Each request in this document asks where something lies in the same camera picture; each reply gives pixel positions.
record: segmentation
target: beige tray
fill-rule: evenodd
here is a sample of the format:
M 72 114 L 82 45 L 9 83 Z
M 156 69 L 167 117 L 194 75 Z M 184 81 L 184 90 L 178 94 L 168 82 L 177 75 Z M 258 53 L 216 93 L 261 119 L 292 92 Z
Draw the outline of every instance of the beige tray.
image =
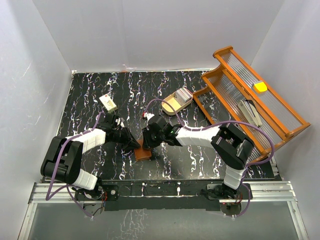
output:
M 190 101 L 187 101 L 185 104 L 180 105 L 176 100 L 175 100 L 175 93 L 172 93 L 171 95 L 169 95 L 168 97 L 166 97 L 164 100 L 167 101 L 173 108 L 174 110 L 178 113 L 180 112 L 182 109 L 184 109 L 186 106 L 188 106 L 191 102 L 192 102 L 192 98 L 190 99 Z M 162 102 L 161 103 L 161 107 L 162 110 L 172 116 L 175 115 L 175 112 L 171 109 L 171 107 L 169 107 L 166 103 Z

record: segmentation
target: orange frame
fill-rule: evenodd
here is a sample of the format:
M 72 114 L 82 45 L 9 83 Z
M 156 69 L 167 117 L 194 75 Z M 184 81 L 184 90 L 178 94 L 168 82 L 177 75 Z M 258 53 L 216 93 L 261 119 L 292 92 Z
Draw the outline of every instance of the orange frame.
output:
M 233 54 L 259 81 L 263 81 L 267 86 L 269 92 L 301 123 L 301 126 L 296 129 L 289 131 L 288 128 L 277 118 L 277 116 L 259 99 L 256 93 L 237 75 L 237 73 L 226 63 L 226 61 L 222 58 L 222 55 L 225 54 Z M 241 94 L 246 99 L 251 99 L 256 103 L 256 108 L 261 117 L 270 125 L 270 127 L 276 132 L 276 134 L 281 138 L 281 141 L 276 143 L 275 149 L 278 150 L 287 142 L 289 142 L 296 135 L 301 133 L 304 129 L 310 126 L 309 122 L 306 122 L 253 68 L 247 64 L 234 50 L 232 46 L 227 46 L 222 49 L 219 49 L 214 52 L 213 57 L 215 57 L 220 65 L 209 72 L 206 72 L 201 76 L 203 81 L 207 84 L 201 90 L 198 90 L 193 93 L 193 99 L 204 113 L 206 118 L 209 120 L 211 124 L 214 124 L 215 121 L 212 119 L 210 114 L 206 111 L 204 106 L 201 104 L 199 100 L 199 96 L 207 93 L 208 91 L 212 91 L 217 98 L 221 101 L 224 107 L 230 112 L 232 117 L 241 121 L 239 116 L 237 116 L 236 112 L 231 108 L 228 102 L 223 98 L 223 96 L 216 89 L 217 84 L 219 84 L 219 79 L 221 79 L 222 74 L 224 74 L 232 84 L 241 92 Z M 209 78 L 217 76 L 218 80 L 212 83 Z M 264 159 L 271 151 L 271 148 L 265 149 L 261 143 L 257 140 L 257 138 L 249 131 L 246 126 L 241 126 L 243 131 L 253 140 L 256 148 L 261 153 L 261 156 L 254 160 L 254 162 L 260 161 Z

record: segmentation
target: floor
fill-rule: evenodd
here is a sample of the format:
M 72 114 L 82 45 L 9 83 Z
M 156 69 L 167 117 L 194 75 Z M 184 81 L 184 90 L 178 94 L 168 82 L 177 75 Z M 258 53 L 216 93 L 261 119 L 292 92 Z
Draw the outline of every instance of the floor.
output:
M 38 204 L 28 239 L 298 239 L 287 202 L 252 202 L 235 220 L 220 214 L 202 209 L 132 209 L 103 212 L 90 220 L 75 204 Z
M 72 136 L 92 127 L 98 113 L 104 111 L 99 97 L 108 94 L 118 106 L 115 114 L 124 118 L 133 136 L 140 139 L 146 124 L 141 116 L 149 101 L 164 99 L 181 87 L 192 92 L 203 88 L 202 74 L 202 71 L 77 73 L 72 79 L 58 135 Z M 215 121 L 232 119 L 213 94 L 208 98 L 204 99 L 205 105 Z M 152 104 L 150 111 L 172 124 L 178 123 L 176 116 L 162 112 L 159 103 Z M 190 126 L 209 125 L 194 102 L 179 115 Z M 103 180 L 223 179 L 226 169 L 215 150 L 208 147 L 162 144 L 153 150 L 151 160 L 136 162 L 133 151 L 125 152 L 112 142 L 85 153 L 81 167 Z M 274 179 L 270 163 L 253 166 L 246 178 Z

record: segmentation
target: small box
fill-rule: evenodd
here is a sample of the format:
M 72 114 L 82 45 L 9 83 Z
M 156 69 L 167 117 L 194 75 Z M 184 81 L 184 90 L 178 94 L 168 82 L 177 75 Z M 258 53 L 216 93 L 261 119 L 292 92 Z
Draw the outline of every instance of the small box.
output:
M 174 93 L 174 99 L 182 106 L 184 104 L 186 104 L 187 102 L 189 102 L 191 99 L 193 98 L 192 93 L 182 87 L 180 89 L 178 89 L 175 93 Z
M 109 114 L 118 109 L 117 105 L 114 103 L 114 101 L 112 101 L 111 97 L 108 94 L 99 97 L 99 99 Z

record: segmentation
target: wire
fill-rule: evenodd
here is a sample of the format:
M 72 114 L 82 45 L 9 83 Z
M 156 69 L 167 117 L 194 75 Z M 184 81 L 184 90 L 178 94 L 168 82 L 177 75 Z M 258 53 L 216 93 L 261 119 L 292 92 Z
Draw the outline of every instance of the wire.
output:
M 247 202 L 244 210 L 242 212 L 240 212 L 238 215 L 236 215 L 236 217 L 240 217 L 241 215 L 245 214 L 245 212 L 248 210 L 249 204 L 250 204 L 250 189 L 247 187 L 247 185 L 245 185 L 243 183 L 242 183 L 242 186 L 244 186 L 247 189 L 249 197 L 248 197 L 248 202 Z
M 240 185 L 244 186 L 248 190 L 249 197 L 248 197 L 248 203 L 245 206 L 245 209 L 241 213 L 239 213 L 237 216 L 243 215 L 247 211 L 247 209 L 249 207 L 249 204 L 250 204 L 250 189 L 245 184 L 243 184 L 243 180 L 244 180 L 244 178 L 246 176 L 247 169 L 248 169 L 249 166 L 265 164 L 265 163 L 267 163 L 267 162 L 269 162 L 271 160 L 271 158 L 273 157 L 273 155 L 275 154 L 275 151 L 276 151 L 275 145 L 274 145 L 272 139 L 263 130 L 261 130 L 260 128 L 254 126 L 254 125 L 252 125 L 250 123 L 243 122 L 243 121 L 228 120 L 228 121 L 221 121 L 221 122 L 218 122 L 218 123 L 212 124 L 210 126 L 206 126 L 206 127 L 190 128 L 190 127 L 186 126 L 185 123 L 181 120 L 180 116 L 178 115 L 176 110 L 171 106 L 171 104 L 168 103 L 166 100 L 163 100 L 163 99 L 160 99 L 160 98 L 155 98 L 155 99 L 151 100 L 147 104 L 147 106 L 145 107 L 145 110 L 144 110 L 145 113 L 147 113 L 148 108 L 151 105 L 151 103 L 153 103 L 155 101 L 160 101 L 162 103 L 167 104 L 173 110 L 174 114 L 177 117 L 178 122 L 182 125 L 182 127 L 187 129 L 187 130 L 189 130 L 189 131 L 192 131 L 192 132 L 204 131 L 204 130 L 207 130 L 207 129 L 210 129 L 210 128 L 213 128 L 213 127 L 220 126 L 222 124 L 240 124 L 240 125 L 245 125 L 245 126 L 248 126 L 250 128 L 253 128 L 253 129 L 257 130 L 258 132 L 260 132 L 268 140 L 268 142 L 270 144 L 270 147 L 271 147 L 271 152 L 270 152 L 269 157 L 267 157 L 265 160 L 258 161 L 258 162 L 249 162 L 249 163 L 247 163 L 245 165 L 245 168 L 244 168 L 244 171 L 243 171 L 243 175 L 242 175 L 242 178 L 241 178 L 241 181 L 240 181 Z
M 241 193 L 241 197 L 240 197 L 240 201 L 237 202 L 237 204 L 242 202 L 242 193 Z
M 237 204 L 238 203 L 238 200 L 239 200 L 239 194 L 236 196 L 236 200 L 234 203 L 231 203 L 231 204 Z
M 61 189 L 65 188 L 65 187 L 69 187 L 68 185 L 63 186 L 63 187 L 61 187 L 61 189 L 59 188 L 58 190 L 56 190 L 55 192 L 53 192 L 53 193 L 50 195 L 51 190 L 52 190 L 52 187 L 53 187 L 53 184 L 54 184 L 54 181 L 55 181 L 55 178 L 56 178 L 56 175 L 57 175 L 59 163 L 60 163 L 62 154 L 63 154 L 63 152 L 64 152 L 67 144 L 68 144 L 71 140 L 73 140 L 73 139 L 76 139 L 76 138 L 78 138 L 78 137 L 80 137 L 80 136 L 82 136 L 82 135 L 85 135 L 85 134 L 88 134 L 88 133 L 92 132 L 92 131 L 97 127 L 98 122 L 99 122 L 99 119 L 100 119 L 100 116 L 101 116 L 102 113 L 103 113 L 103 112 L 99 112 L 99 115 L 98 115 L 98 117 L 97 117 L 97 119 L 96 119 L 96 122 L 95 122 L 93 128 L 91 128 L 91 129 L 89 129 L 89 130 L 86 130 L 86 131 L 84 131 L 83 133 L 80 133 L 80 134 L 77 134 L 77 135 L 74 135 L 74 136 L 68 138 L 68 139 L 64 142 L 64 144 L 62 145 L 61 150 L 60 150 L 60 152 L 59 152 L 59 154 L 58 154 L 58 157 L 57 157 L 57 159 L 56 159 L 56 163 L 55 163 L 54 169 L 53 169 L 53 173 L 52 173 L 50 185 L 49 185 L 49 188 L 48 188 L 48 192 L 46 193 L 46 196 L 45 196 L 45 200 L 46 200 L 46 201 L 49 201 L 49 200 L 50 200 L 57 192 L 59 192 Z
M 103 210 L 105 210 L 105 207 L 106 207 L 106 201 L 108 199 L 108 195 L 107 195 L 107 192 L 104 193 L 104 198 L 102 197 L 102 206 L 103 206 Z
M 97 210 L 95 210 L 95 212 L 92 214 L 92 216 L 94 217 L 96 215 L 96 213 L 100 210 L 103 209 L 103 207 L 99 207 Z
M 68 191 L 68 193 L 69 193 L 69 195 L 70 195 L 70 197 L 71 197 L 71 199 L 74 201 L 74 203 L 84 212 L 85 215 L 87 215 L 87 216 L 90 217 L 91 219 L 93 219 L 94 216 L 91 215 L 91 214 L 90 214 L 89 212 L 87 212 L 86 210 L 84 210 L 84 208 L 78 203 L 78 201 L 77 201 L 77 200 L 74 198 L 74 196 L 71 194 L 69 187 L 72 187 L 72 185 L 66 184 L 66 185 L 58 188 L 58 189 L 57 189 L 56 191 L 54 191 L 51 195 L 50 195 L 50 193 L 51 193 L 51 190 L 52 190 L 52 187 L 53 187 L 53 184 L 54 184 L 56 175 L 57 175 L 58 166 L 59 166 L 59 163 L 60 163 L 62 154 L 63 154 L 63 152 L 64 152 L 67 144 L 68 144 L 71 140 L 73 140 L 73 139 L 75 139 L 75 138 L 78 138 L 78 137 L 80 137 L 80 136 L 82 136 L 82 135 L 85 135 L 85 134 L 88 134 L 88 133 L 92 132 L 92 131 L 97 127 L 101 114 L 104 114 L 104 113 L 103 113 L 103 112 L 99 112 L 93 128 L 88 129 L 88 130 L 84 131 L 83 133 L 74 135 L 74 136 L 68 138 L 68 139 L 64 142 L 64 144 L 62 145 L 62 147 L 61 147 L 61 149 L 60 149 L 60 152 L 59 152 L 59 154 L 58 154 L 58 157 L 57 157 L 57 159 L 56 159 L 56 163 L 55 163 L 55 166 L 54 166 L 54 169 L 53 169 L 53 173 L 52 173 L 50 185 L 49 185 L 49 188 L 48 188 L 48 192 L 46 193 L 46 196 L 45 196 L 45 200 L 46 200 L 46 201 L 49 201 L 56 193 L 58 193 L 60 190 L 62 190 L 62 189 L 64 189 L 64 188 L 66 188 L 67 191 Z
M 91 200 L 98 200 L 98 199 L 100 199 L 100 198 L 102 197 L 103 194 L 104 194 L 104 193 L 102 192 L 101 195 L 98 196 L 97 198 L 91 198 L 91 197 L 88 197 L 88 196 L 86 195 L 86 193 L 84 193 L 85 197 L 88 198 L 88 199 L 91 199 Z

